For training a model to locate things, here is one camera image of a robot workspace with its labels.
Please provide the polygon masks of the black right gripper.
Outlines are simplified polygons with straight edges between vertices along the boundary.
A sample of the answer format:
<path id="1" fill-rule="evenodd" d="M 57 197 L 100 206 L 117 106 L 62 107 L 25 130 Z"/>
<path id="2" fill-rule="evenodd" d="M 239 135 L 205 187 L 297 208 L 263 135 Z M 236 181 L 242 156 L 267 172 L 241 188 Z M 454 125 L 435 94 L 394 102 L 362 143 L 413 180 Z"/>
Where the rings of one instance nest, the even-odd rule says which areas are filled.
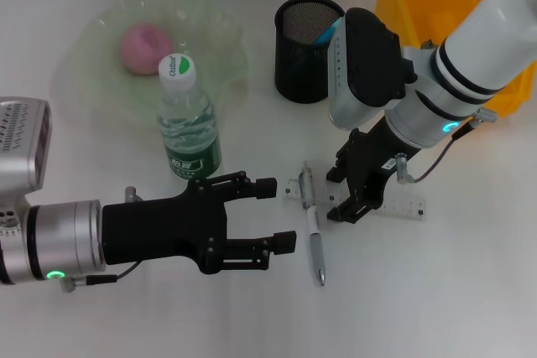
<path id="1" fill-rule="evenodd" d="M 386 184 L 396 171 L 390 160 L 399 153 L 411 159 L 420 150 L 399 139 L 384 117 L 367 133 L 353 130 L 349 142 L 347 150 L 336 153 L 335 165 L 327 172 L 326 180 L 340 184 L 346 179 L 350 195 L 332 207 L 326 218 L 356 224 L 382 206 Z M 252 181 L 245 171 L 200 180 L 200 188 L 212 191 L 222 202 L 272 199 L 277 186 L 276 178 Z M 295 231 L 255 239 L 226 239 L 221 246 L 208 247 L 208 272 L 265 271 L 272 254 L 294 253 L 296 240 Z"/>

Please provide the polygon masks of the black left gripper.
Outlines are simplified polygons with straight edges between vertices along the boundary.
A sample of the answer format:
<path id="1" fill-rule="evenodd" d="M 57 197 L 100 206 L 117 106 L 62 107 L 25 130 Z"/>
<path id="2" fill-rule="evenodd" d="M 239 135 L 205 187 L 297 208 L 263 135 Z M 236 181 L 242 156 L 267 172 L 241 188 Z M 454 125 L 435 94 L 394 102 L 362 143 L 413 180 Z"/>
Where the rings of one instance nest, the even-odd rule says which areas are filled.
<path id="1" fill-rule="evenodd" d="M 103 206 L 106 264 L 186 257 L 204 274 L 225 270 L 227 214 L 216 189 L 223 182 L 193 179 L 174 197 Z"/>

